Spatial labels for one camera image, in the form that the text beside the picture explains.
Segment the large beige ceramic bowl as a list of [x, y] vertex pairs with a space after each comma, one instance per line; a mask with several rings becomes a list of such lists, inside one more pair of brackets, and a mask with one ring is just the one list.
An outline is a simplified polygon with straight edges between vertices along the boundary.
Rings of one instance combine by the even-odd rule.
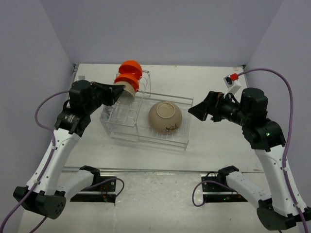
[[154, 104], [148, 113], [150, 127], [160, 134], [172, 134], [182, 125], [182, 112], [173, 102], [160, 101]]

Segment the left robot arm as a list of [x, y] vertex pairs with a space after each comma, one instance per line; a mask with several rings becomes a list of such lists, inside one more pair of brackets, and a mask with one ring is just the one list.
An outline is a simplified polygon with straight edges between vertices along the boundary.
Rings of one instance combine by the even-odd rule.
[[122, 95], [124, 85], [109, 85], [87, 80], [75, 81], [68, 91], [62, 112], [51, 129], [51, 143], [33, 176], [13, 193], [25, 210], [56, 219], [66, 202], [83, 190], [95, 191], [103, 185], [98, 169], [83, 166], [63, 184], [59, 178], [63, 167], [93, 114], [101, 106], [112, 106]]

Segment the orange plastic bowl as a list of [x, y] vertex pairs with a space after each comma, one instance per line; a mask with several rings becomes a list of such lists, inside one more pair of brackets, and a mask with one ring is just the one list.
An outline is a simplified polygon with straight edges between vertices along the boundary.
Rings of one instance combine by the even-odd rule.
[[135, 60], [127, 60], [120, 65], [119, 73], [130, 73], [133, 74], [137, 80], [140, 80], [142, 77], [142, 67]]
[[139, 81], [131, 73], [120, 74], [114, 80], [114, 83], [117, 83], [117, 82], [127, 82], [127, 83], [129, 83], [133, 87], [135, 92], [138, 92], [138, 90], [139, 90]]

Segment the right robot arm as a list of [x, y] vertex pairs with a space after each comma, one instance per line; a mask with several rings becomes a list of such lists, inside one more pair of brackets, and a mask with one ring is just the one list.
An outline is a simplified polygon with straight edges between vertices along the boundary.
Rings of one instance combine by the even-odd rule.
[[210, 91], [188, 112], [200, 121], [211, 115], [213, 122], [228, 120], [242, 128], [242, 134], [263, 167], [270, 191], [264, 192], [235, 167], [218, 170], [210, 183], [237, 192], [256, 209], [262, 225], [270, 231], [283, 231], [311, 219], [311, 209], [302, 200], [289, 164], [283, 157], [286, 141], [279, 124], [267, 118], [268, 98], [257, 88], [242, 91], [237, 101], [232, 93]]

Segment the orange plastic bowl front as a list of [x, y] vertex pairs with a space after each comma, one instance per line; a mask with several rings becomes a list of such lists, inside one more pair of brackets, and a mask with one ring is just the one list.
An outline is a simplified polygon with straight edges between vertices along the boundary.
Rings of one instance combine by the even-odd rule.
[[117, 83], [117, 82], [127, 82], [127, 83], [129, 83], [133, 87], [135, 92], [138, 92], [138, 90], [139, 90], [139, 81], [131, 73], [120, 74], [114, 80], [114, 83]]

